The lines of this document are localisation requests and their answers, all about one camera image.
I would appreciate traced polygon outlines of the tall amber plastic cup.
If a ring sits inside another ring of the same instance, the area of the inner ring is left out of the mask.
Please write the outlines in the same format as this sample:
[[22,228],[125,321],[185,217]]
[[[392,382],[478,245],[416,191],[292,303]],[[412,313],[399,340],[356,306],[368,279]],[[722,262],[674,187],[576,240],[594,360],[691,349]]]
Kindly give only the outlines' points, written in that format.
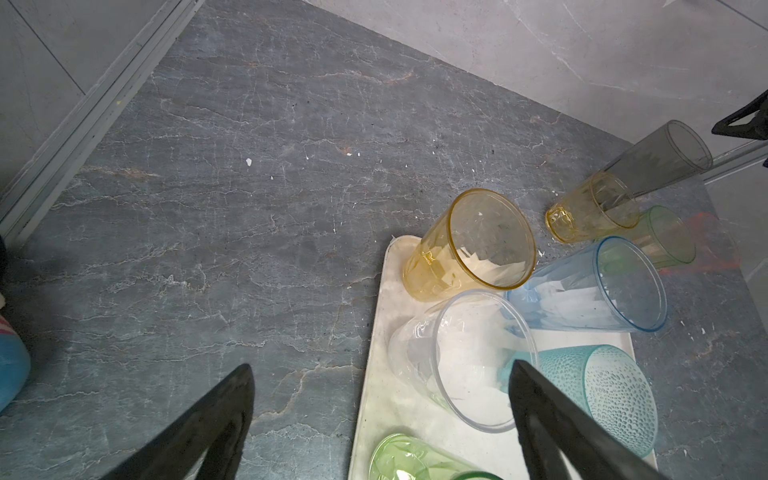
[[403,267],[406,291],[422,302],[472,289],[509,291],[537,264],[531,226],[503,195],[475,188],[461,193],[421,239]]

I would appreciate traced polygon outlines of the blue plastic cup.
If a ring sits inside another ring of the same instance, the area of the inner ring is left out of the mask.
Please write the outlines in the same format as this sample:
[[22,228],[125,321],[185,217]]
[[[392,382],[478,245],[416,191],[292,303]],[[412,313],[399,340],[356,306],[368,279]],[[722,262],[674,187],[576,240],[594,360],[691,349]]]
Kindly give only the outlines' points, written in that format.
[[536,270],[504,298],[542,330],[653,333],[668,318],[656,268],[639,247],[617,236]]

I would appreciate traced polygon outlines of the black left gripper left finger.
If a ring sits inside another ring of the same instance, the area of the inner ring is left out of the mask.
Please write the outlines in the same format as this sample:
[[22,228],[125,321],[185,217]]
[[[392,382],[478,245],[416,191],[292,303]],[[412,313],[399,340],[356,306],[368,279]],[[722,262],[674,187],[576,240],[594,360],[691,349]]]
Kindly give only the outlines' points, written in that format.
[[198,479],[233,479],[253,417],[249,364],[235,368],[106,479],[184,479],[201,461]]

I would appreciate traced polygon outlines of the tall green plastic cup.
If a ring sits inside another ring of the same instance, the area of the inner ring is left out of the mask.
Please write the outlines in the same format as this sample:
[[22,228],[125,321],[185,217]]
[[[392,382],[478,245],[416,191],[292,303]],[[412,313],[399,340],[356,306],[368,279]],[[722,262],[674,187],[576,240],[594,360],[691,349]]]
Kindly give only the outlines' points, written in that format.
[[403,433],[385,437],[375,448],[369,479],[493,479],[501,477],[467,460]]

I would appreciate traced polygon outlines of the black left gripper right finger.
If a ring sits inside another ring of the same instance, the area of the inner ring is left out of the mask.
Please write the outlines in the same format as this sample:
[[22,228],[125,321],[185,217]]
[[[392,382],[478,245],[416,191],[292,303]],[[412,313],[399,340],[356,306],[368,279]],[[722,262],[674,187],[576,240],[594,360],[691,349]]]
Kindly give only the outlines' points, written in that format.
[[531,479],[662,479],[525,360],[512,364],[508,396]]

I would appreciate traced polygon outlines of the dark grey plastic cup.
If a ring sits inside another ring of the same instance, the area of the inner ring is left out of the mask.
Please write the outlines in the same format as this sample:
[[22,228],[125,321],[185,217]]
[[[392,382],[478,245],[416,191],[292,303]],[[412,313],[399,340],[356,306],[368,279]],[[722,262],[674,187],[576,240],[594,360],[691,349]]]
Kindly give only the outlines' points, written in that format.
[[609,162],[603,171],[616,176],[634,197],[708,171],[713,156],[687,124],[670,120]]

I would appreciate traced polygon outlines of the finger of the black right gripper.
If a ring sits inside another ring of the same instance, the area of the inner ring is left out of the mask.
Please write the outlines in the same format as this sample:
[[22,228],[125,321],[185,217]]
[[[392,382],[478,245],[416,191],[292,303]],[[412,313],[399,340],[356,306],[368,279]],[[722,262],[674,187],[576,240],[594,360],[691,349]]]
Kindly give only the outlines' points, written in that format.
[[746,106],[717,121],[711,133],[725,137],[766,141],[767,96],[768,91],[764,91]]

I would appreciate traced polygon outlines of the teal plastic cup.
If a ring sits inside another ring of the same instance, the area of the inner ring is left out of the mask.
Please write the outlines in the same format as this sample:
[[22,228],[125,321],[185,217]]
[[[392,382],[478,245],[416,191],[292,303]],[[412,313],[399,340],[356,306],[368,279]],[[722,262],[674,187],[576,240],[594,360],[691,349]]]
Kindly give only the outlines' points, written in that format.
[[623,350],[607,344],[540,351],[538,370],[613,438],[640,458],[658,433],[650,385]]

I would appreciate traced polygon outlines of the clear plastic cup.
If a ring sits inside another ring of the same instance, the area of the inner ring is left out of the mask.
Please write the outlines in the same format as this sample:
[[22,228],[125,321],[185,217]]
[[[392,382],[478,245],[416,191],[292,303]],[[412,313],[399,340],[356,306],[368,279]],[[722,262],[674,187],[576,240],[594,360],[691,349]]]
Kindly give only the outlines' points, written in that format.
[[393,373],[422,396],[485,433],[515,427],[509,393],[513,363],[536,367],[532,332],[511,303],[485,290],[442,301],[395,330]]

